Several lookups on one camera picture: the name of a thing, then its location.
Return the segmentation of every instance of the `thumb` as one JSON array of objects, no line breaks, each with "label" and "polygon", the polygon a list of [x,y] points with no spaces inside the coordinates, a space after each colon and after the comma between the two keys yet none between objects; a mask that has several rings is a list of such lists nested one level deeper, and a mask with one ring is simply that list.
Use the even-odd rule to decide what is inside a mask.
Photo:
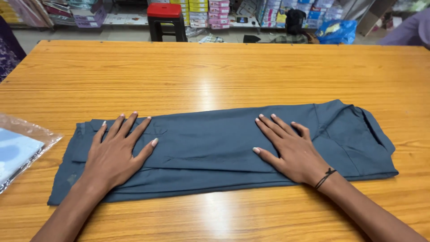
[{"label": "thumb", "polygon": [[254,147],[252,148],[252,150],[265,162],[269,163],[270,165],[272,165],[273,167],[275,167],[275,169],[278,169],[281,167],[281,160],[274,156],[272,153],[270,153],[269,151],[262,149],[260,147]]},{"label": "thumb", "polygon": [[139,152],[139,154],[135,157],[135,160],[138,163],[143,164],[146,159],[152,154],[154,151],[155,146],[158,143],[158,138],[155,138],[154,140],[151,140],[148,144],[143,147],[143,149]]}]

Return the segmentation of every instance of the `finger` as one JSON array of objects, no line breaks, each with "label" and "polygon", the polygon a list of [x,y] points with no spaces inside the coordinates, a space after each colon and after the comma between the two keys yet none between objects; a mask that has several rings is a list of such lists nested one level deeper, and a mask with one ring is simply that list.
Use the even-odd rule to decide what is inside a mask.
[{"label": "finger", "polygon": [[137,118],[137,111],[134,111],[127,121],[121,125],[120,130],[118,131],[117,135],[120,135],[122,138],[125,138],[127,134],[130,132],[130,129],[133,127],[134,122]]},{"label": "finger", "polygon": [[296,122],[291,122],[291,125],[300,132],[300,136],[302,136],[305,140],[311,141],[310,132],[308,128]]},{"label": "finger", "polygon": [[281,127],[283,130],[285,130],[285,132],[287,132],[287,134],[292,136],[298,136],[296,132],[294,132],[294,130],[288,124],[286,124],[281,118],[276,116],[276,114],[272,114],[271,117],[273,121],[275,121],[275,123],[279,125],[279,127]]},{"label": "finger", "polygon": [[95,133],[94,137],[92,138],[93,144],[100,144],[101,140],[103,139],[103,135],[106,132],[106,128],[108,126],[106,125],[106,120],[103,121],[103,124],[101,125],[100,129]]},{"label": "finger", "polygon": [[282,161],[274,156],[269,151],[262,149],[260,147],[254,147],[252,150],[265,162],[272,165],[275,169],[279,170],[279,168],[282,166]]},{"label": "finger", "polygon": [[272,142],[272,144],[281,140],[281,137],[275,134],[275,132],[271,130],[269,127],[267,127],[266,124],[264,124],[259,118],[255,119],[255,123],[263,132],[263,134]]},{"label": "finger", "polygon": [[115,123],[109,128],[109,132],[107,133],[105,140],[111,140],[117,135],[118,130],[120,130],[121,125],[124,122],[124,117],[125,117],[124,114],[121,114],[120,116],[117,117],[117,119],[115,120]]},{"label": "finger", "polygon": [[264,115],[260,114],[259,118],[267,127],[273,130],[273,132],[275,132],[275,134],[277,134],[279,137],[285,138],[288,136],[288,134],[281,127],[279,127],[279,125],[277,125],[276,123],[273,123],[270,119],[266,118]]},{"label": "finger", "polygon": [[152,154],[157,144],[158,144],[158,138],[155,138],[154,140],[146,144],[145,147],[143,147],[143,149],[135,157],[136,162],[141,164],[140,166],[142,166],[143,163],[146,161],[146,159],[148,159],[148,157]]},{"label": "finger", "polygon": [[127,137],[130,142],[133,143],[133,145],[136,144],[136,141],[142,136],[143,132],[145,131],[146,127],[148,127],[149,123],[151,122],[151,117],[147,117],[145,120],[142,121],[139,126],[137,126],[133,132]]}]

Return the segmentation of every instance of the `wood grain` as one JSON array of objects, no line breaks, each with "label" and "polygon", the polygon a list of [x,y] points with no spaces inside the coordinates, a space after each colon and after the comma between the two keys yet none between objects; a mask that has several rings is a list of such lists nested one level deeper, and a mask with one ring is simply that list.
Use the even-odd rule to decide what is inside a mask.
[{"label": "wood grain", "polygon": [[[29,241],[77,122],[340,99],[369,110],[400,175],[354,182],[430,239],[430,52],[423,47],[41,41],[0,84],[1,111],[64,134],[0,195],[0,241]],[[100,205],[80,241],[362,241],[305,186]]]}]

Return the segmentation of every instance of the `red stool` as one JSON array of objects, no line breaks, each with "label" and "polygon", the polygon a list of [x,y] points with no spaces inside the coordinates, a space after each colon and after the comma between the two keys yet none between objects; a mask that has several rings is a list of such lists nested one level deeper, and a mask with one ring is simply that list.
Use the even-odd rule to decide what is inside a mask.
[{"label": "red stool", "polygon": [[[176,36],[176,42],[188,42],[180,4],[151,3],[147,10],[151,41],[163,41],[163,35]],[[161,23],[174,25],[174,33],[164,33]]]}]

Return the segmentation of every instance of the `black string bracelet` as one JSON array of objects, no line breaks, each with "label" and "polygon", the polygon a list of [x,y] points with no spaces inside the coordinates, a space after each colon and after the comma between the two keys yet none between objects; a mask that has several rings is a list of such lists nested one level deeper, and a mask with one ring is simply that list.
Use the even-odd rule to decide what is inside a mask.
[{"label": "black string bracelet", "polygon": [[332,170],[331,168],[329,168],[329,170],[326,172],[326,176],[324,176],[321,180],[319,180],[319,182],[316,184],[315,189],[318,190],[318,188],[327,180],[327,178],[335,173],[337,170]]}]

